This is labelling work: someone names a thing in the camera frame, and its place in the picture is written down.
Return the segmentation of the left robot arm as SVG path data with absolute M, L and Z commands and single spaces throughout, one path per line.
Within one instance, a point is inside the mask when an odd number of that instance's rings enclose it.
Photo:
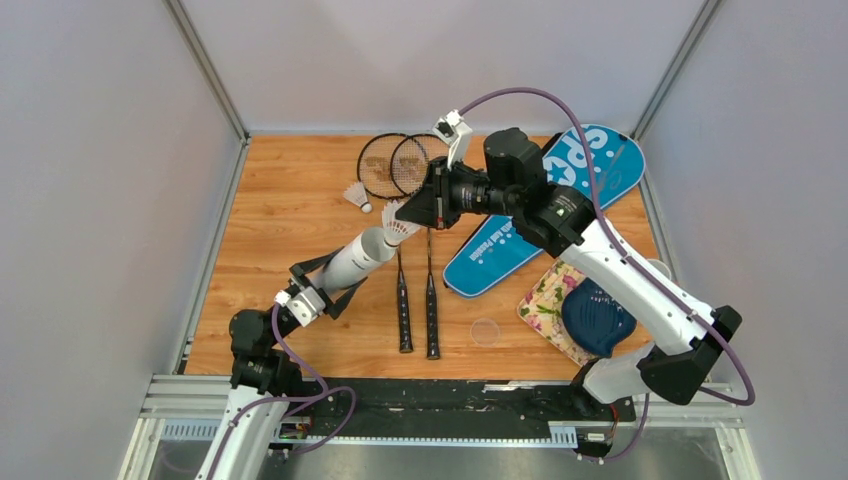
M 351 419 L 357 396 L 348 386 L 330 387 L 284 338 L 314 320 L 338 318 L 368 275 L 354 275 L 338 289 L 325 286 L 329 265 L 339 251 L 297 263 L 288 285 L 278 291 L 265 311 L 246 309 L 230 320 L 233 353 L 230 390 L 224 414 L 197 479 L 254 479 L 272 433 L 283 420 L 333 395 L 350 396 L 348 412 L 327 438 L 307 447 L 314 450 L 336 436 Z

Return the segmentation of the white shuttlecock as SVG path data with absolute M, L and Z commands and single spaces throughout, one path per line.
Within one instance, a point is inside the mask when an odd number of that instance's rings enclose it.
M 355 205 L 363 213 L 371 213 L 373 206 L 368 199 L 364 184 L 361 181 L 348 186 L 343 192 L 343 198 Z
M 392 200 L 387 202 L 381 211 L 384 242 L 391 248 L 397 248 L 421 228 L 414 222 L 400 220 L 397 217 L 402 206 L 402 203 Z

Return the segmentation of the right black badminton racket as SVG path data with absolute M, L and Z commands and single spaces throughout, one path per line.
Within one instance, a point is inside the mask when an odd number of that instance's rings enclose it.
M 428 164 L 443 152 L 444 144 L 434 135 L 419 133 L 406 136 L 395 147 L 390 162 L 390 178 L 404 195 L 411 196 L 424 182 Z M 426 230 L 427 283 L 426 335 L 427 359 L 441 358 L 438 322 L 438 295 L 432 269 L 432 230 Z

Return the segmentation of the white and pink mug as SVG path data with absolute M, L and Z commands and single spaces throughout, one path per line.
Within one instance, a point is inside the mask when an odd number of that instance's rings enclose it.
M 659 273 L 661 273 L 661 274 L 662 274 L 665 278 L 667 278 L 667 279 L 669 279 L 669 280 L 672 280 L 672 279 L 673 279 L 673 275 L 672 275 L 672 272 L 671 272 L 670 267 L 669 267 L 666 263 L 664 263 L 662 260 L 660 260 L 660 259 L 656 259 L 656 258 L 651 258 L 651 259 L 649 259 L 649 260 L 648 260 L 648 262 L 649 262 L 649 263 L 650 263 L 650 264 L 651 264 L 651 265 L 652 265 L 652 266 L 653 266 L 653 267 L 654 267 L 654 268 L 655 268 L 655 269 L 656 269 Z

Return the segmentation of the blue racket cover bag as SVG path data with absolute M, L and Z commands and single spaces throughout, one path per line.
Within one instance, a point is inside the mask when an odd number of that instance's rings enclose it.
M 606 209 L 641 181 L 645 156 L 635 140 L 617 130 L 598 124 L 584 124 L 582 129 L 591 147 L 592 168 L 574 128 L 544 145 L 543 165 L 550 181 L 572 186 L 587 197 L 593 177 L 600 207 Z M 490 216 L 447 263 L 443 283 L 463 298 L 475 298 L 542 253 L 519 236 L 509 217 Z

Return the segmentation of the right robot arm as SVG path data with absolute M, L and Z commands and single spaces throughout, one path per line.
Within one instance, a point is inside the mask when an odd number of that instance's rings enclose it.
M 689 295 L 647 263 L 615 230 L 593 201 L 572 186 L 547 179 L 541 148 L 518 128 L 485 138 L 486 167 L 475 170 L 458 158 L 464 143 L 447 136 L 448 156 L 428 165 L 421 187 L 398 210 L 398 219 L 432 229 L 452 227 L 464 213 L 507 215 L 517 233 L 554 258 L 576 267 L 616 300 L 652 335 L 645 349 L 592 360 L 574 379 L 570 404 L 593 419 L 610 403 L 655 393 L 678 405 L 698 392 L 721 355 L 737 369 L 754 403 L 751 378 L 730 340 L 741 315 L 730 306 L 712 307 Z

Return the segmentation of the floral tray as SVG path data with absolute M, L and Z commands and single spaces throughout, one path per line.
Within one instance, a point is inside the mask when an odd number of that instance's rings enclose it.
M 558 260 L 517 306 L 521 320 L 580 366 L 601 357 L 589 354 L 571 339 L 563 325 L 561 307 L 565 297 L 586 278 Z

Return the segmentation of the clear plastic tube lid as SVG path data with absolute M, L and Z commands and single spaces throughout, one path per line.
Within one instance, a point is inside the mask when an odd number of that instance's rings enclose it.
M 500 341 L 501 329 L 494 319 L 478 318 L 470 327 L 470 336 L 476 345 L 491 348 Z

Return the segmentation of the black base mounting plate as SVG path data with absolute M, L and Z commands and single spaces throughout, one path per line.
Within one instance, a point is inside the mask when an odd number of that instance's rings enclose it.
M 577 409 L 566 381 L 331 378 L 327 383 L 352 388 L 357 401 L 352 405 L 349 393 L 334 393 L 298 413 L 310 434 L 331 433 L 348 411 L 353 415 L 341 437 L 535 440 L 550 435 L 551 422 L 588 422 L 610 431 L 614 414 L 622 423 L 637 419 L 631 399 L 592 414 Z

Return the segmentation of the blue leaf-shaped dish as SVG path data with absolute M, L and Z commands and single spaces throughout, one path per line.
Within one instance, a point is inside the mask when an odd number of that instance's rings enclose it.
M 637 327 L 635 317 L 589 278 L 565 297 L 561 314 L 571 339 L 601 358 L 611 358 L 615 348 Z

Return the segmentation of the white shuttlecock tube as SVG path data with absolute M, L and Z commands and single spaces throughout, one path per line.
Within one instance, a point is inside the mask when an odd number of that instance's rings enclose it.
M 396 250 L 384 242 L 382 227 L 369 227 L 319 269 L 313 283 L 328 295 L 336 294 L 392 260 Z

